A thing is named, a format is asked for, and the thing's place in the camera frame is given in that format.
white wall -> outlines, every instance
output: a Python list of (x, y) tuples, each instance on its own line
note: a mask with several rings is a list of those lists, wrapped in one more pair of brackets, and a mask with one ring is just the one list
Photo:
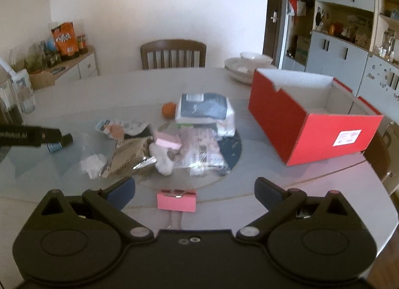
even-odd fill
[(50, 22), (50, 0), (0, 0), (0, 56), (8, 61), (12, 48), (50, 36)]
[(83, 19), (99, 74), (141, 69), (140, 46), (157, 39), (206, 43), (207, 66), (262, 52), (267, 0), (51, 0), (53, 21)]

orange package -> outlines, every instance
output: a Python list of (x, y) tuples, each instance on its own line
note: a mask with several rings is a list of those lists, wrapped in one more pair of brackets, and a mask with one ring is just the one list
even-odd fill
[(57, 49), (63, 61), (71, 60), (79, 56), (79, 47), (73, 23), (63, 23), (51, 30)]

pink eraser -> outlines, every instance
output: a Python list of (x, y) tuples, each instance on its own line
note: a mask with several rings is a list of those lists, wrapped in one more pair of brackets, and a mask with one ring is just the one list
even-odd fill
[(155, 144), (164, 148), (179, 150), (182, 147), (182, 141), (178, 136), (154, 132)]
[(156, 195), (158, 209), (165, 211), (181, 211), (195, 213), (197, 208), (197, 194), (193, 191), (163, 190)]

open cardboard box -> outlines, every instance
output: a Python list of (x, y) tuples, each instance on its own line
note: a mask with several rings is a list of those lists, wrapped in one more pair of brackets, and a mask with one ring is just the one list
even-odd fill
[(331, 76), (258, 69), (249, 110), (287, 166), (365, 150), (383, 116)]

screw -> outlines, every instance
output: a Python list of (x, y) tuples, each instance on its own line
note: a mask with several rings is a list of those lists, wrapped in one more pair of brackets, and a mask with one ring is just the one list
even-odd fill
[(151, 231), (146, 227), (135, 227), (130, 231), (130, 234), (133, 237), (138, 237), (138, 238), (147, 237), (150, 233)]
[(190, 241), (188, 239), (181, 238), (181, 239), (179, 239), (179, 244), (188, 245), (188, 244), (190, 244)]
[(245, 237), (256, 237), (260, 234), (260, 230), (253, 226), (247, 226), (240, 229), (240, 233)]
[(201, 239), (199, 237), (191, 237), (190, 238), (191, 243), (199, 243), (200, 241), (201, 241)]

